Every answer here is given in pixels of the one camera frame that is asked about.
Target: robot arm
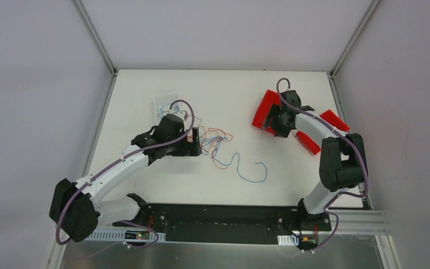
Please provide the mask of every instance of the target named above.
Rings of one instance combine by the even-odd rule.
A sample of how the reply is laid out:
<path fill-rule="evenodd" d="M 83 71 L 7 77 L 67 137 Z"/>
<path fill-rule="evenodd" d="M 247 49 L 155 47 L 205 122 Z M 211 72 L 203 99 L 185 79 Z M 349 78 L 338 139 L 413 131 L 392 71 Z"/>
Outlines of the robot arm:
<path fill-rule="evenodd" d="M 315 114 L 312 107 L 301 105 L 301 99 L 296 91 L 287 90 L 280 95 L 296 110 L 283 101 L 280 105 L 272 104 L 262 129 L 269 127 L 275 132 L 275 136 L 280 137 L 288 137 L 291 130 L 297 129 L 308 135 L 321 148 L 320 181 L 311 193 L 299 201 L 298 214 L 296 214 L 297 225 L 312 226 L 317 221 L 322 221 L 326 214 L 325 209 L 339 194 L 364 182 L 360 163 L 366 162 L 363 139 L 357 133 L 346 134 L 328 124 L 321 123 L 316 119 L 319 116 Z M 345 139 L 355 145 L 361 159 Z M 347 156 L 348 159 L 342 160 L 342 155 Z"/>
<path fill-rule="evenodd" d="M 134 219 L 141 206 L 139 203 L 142 201 L 136 194 L 128 194 L 126 197 L 112 201 L 103 201 L 103 198 L 127 177 L 166 155 L 199 156 L 202 149 L 197 128 L 192 129 L 191 142 L 188 142 L 185 137 L 176 143 L 154 147 L 181 137 L 184 133 L 184 121 L 168 114 L 161 119 L 159 125 L 137 135 L 131 141 L 131 145 L 103 168 L 74 183 L 63 179 L 55 187 L 50 218 L 58 223 L 65 205 L 82 186 L 87 184 L 87 187 L 71 202 L 62 221 L 62 229 L 73 241 L 84 240 L 98 225 Z"/>

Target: white table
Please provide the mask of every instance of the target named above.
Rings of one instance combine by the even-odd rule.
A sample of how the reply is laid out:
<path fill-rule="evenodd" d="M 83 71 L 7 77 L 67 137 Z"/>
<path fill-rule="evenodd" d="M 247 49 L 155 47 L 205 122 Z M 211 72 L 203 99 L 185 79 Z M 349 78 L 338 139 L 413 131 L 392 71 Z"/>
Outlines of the white table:
<path fill-rule="evenodd" d="M 155 125 L 156 94 L 178 92 L 205 127 L 221 128 L 234 136 L 220 147 L 217 158 L 229 162 L 241 154 L 241 179 L 234 164 L 226 170 L 209 156 L 165 157 L 132 175 L 106 199 L 137 193 L 147 202 L 213 205 L 290 206 L 309 194 L 319 181 L 319 157 L 312 156 L 296 138 L 273 137 L 251 126 L 267 89 L 275 90 L 281 77 L 291 80 L 302 103 L 318 113 L 336 112 L 326 73 L 268 71 L 120 70 L 97 142 L 90 171 L 112 159 L 138 134 Z M 360 199 L 344 196 L 333 206 L 362 207 Z"/>

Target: black mounting plate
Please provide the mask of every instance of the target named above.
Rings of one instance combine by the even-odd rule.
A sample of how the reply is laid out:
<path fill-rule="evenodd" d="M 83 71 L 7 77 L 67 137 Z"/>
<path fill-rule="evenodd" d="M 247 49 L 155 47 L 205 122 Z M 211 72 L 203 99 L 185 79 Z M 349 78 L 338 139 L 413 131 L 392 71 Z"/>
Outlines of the black mounting plate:
<path fill-rule="evenodd" d="M 226 206 L 150 203 L 132 221 L 166 234 L 166 241 L 278 244 L 278 235 L 291 230 L 313 231 L 314 224 L 295 224 L 297 206 Z M 318 222 L 319 231 L 330 231 L 330 220 Z M 114 226 L 128 226 L 115 222 Z"/>

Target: white wall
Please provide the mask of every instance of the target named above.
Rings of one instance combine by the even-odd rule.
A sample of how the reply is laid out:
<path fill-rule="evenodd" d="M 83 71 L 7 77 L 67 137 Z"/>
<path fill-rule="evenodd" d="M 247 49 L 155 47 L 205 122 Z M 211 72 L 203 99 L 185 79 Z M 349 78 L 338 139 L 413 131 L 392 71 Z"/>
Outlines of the white wall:
<path fill-rule="evenodd" d="M 0 1 L 0 268 L 39 268 L 110 75 L 71 1 Z"/>
<path fill-rule="evenodd" d="M 404 268 L 430 268 L 430 1 L 384 0 L 336 84 Z"/>
<path fill-rule="evenodd" d="M 326 71 L 370 0 L 89 0 L 118 68 Z"/>

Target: black motor joint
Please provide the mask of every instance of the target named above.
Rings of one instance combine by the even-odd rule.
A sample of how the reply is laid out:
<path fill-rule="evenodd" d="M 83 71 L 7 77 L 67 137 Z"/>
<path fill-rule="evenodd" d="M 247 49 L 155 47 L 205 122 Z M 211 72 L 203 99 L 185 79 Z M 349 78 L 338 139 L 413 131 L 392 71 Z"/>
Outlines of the black motor joint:
<path fill-rule="evenodd" d="M 314 111 L 314 109 L 308 105 L 301 105 L 301 98 L 297 95 L 295 90 L 285 91 L 281 93 L 283 99 L 295 108 L 299 108 L 304 111 Z M 271 105 L 268 115 L 262 125 L 262 129 L 267 127 L 271 128 L 276 132 L 275 136 L 288 137 L 289 132 L 296 129 L 296 115 L 299 112 L 289 108 L 284 102 L 281 101 L 281 105 Z"/>
<path fill-rule="evenodd" d="M 167 114 L 162 117 L 159 125 L 153 126 L 148 132 L 139 134 L 131 140 L 131 145 L 137 145 L 140 148 L 144 148 L 170 142 L 182 136 L 185 131 L 184 121 L 181 118 L 176 115 Z M 149 165 L 166 155 L 199 156 L 202 153 L 202 149 L 200 148 L 198 128 L 192 128 L 191 142 L 188 142 L 185 137 L 176 143 L 145 150 L 143 153 L 149 157 Z"/>

